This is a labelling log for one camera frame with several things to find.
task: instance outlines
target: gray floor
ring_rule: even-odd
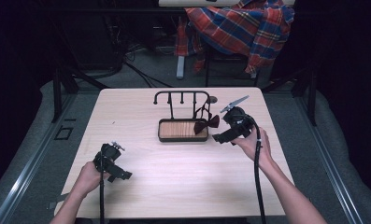
[[[185,78],[176,79],[177,58],[170,50],[139,50],[129,57],[134,58],[131,64],[139,70],[174,87],[204,87],[205,74],[192,72],[192,57],[186,60]],[[214,76],[225,77],[241,75],[242,65],[215,63],[211,68]],[[268,76],[269,70],[265,69],[258,87],[268,85]],[[149,87],[126,65],[118,74],[98,80],[112,88]],[[225,86],[251,84],[244,79],[214,80],[220,81]],[[47,209],[47,204],[54,202],[62,191],[98,97],[97,88],[81,79],[77,79],[77,83],[80,86],[77,95],[64,92],[64,113],[55,124],[50,123],[53,118],[52,83],[41,89],[44,98],[36,119],[0,181],[0,223],[47,223],[52,218],[53,210]],[[329,105],[318,94],[318,126],[312,127],[305,116],[304,99],[292,98],[291,86],[292,83],[288,83],[266,93],[264,98],[295,185],[329,223],[371,223],[371,191],[349,163],[346,142]],[[73,132],[68,140],[54,140],[62,125],[72,128]],[[268,223],[287,223],[285,217],[267,220]],[[260,218],[250,217],[249,221],[260,223]]]

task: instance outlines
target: red plaid shirt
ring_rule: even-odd
[[[294,11],[282,0],[241,0],[230,8],[185,8],[175,55],[201,54],[206,43],[225,54],[249,57],[247,73],[273,63],[287,41]]]

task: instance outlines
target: hand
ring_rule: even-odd
[[[77,181],[75,182],[72,191],[81,195],[83,198],[91,192],[92,190],[96,189],[100,183],[100,172],[95,169],[94,162],[88,161],[82,167],[80,174],[78,176]],[[108,178],[109,173],[104,173],[103,178]]]
[[[269,137],[266,134],[266,131],[263,128],[259,128],[261,133],[261,151],[259,157],[259,166],[262,170],[267,165],[271,165],[273,163],[273,159],[271,156],[270,151],[270,143]],[[251,134],[246,138],[236,138],[232,140],[232,143],[239,145],[244,153],[254,161],[255,159],[255,150],[256,150],[256,143],[257,143],[257,130],[255,127],[252,127]]]

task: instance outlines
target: black cable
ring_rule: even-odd
[[[104,166],[103,166],[103,149],[100,149],[100,223],[104,224]]]
[[[255,177],[255,188],[257,189],[257,196],[258,196],[258,204],[260,207],[260,213],[261,213],[261,220],[263,224],[266,224],[266,216],[264,214],[264,199],[262,196],[262,190],[261,190],[261,182],[259,178],[259,156],[261,152],[261,132],[258,127],[257,122],[255,122],[255,119],[251,116],[245,116],[245,115],[234,115],[234,117],[242,117],[249,119],[251,124],[254,125],[255,130],[257,132],[257,143],[255,146],[255,155],[254,155],[254,177]]]
[[[146,75],[145,73],[143,73],[143,72],[141,72],[140,70],[138,70],[136,67],[134,67],[133,65],[131,65],[131,64],[129,64],[128,62],[123,62],[124,64],[126,64],[127,66],[129,66],[131,69],[133,69],[135,72],[137,72],[142,78],[144,78],[144,80],[148,83],[148,85],[151,87],[151,85],[149,84],[149,82],[147,81],[147,80],[150,80],[150,79],[152,79],[152,80],[154,80],[154,81],[156,81],[156,82],[159,82],[160,84],[162,84],[162,85],[164,85],[164,86],[166,86],[166,87],[169,87],[169,88],[173,88],[173,86],[170,86],[170,85],[168,85],[168,84],[166,84],[166,83],[164,83],[164,82],[162,82],[162,81],[160,81],[160,80],[158,80],[158,79],[156,79],[156,78],[154,78],[154,77],[150,77],[150,76],[148,76],[148,75]]]

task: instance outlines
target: forearm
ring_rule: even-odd
[[[70,192],[61,206],[60,210],[50,222],[50,224],[66,224],[74,223],[77,217],[77,212],[79,210],[80,204],[84,199],[83,195],[77,194],[75,192]]]
[[[290,223],[326,223],[310,200],[296,188],[275,162],[264,169]]]

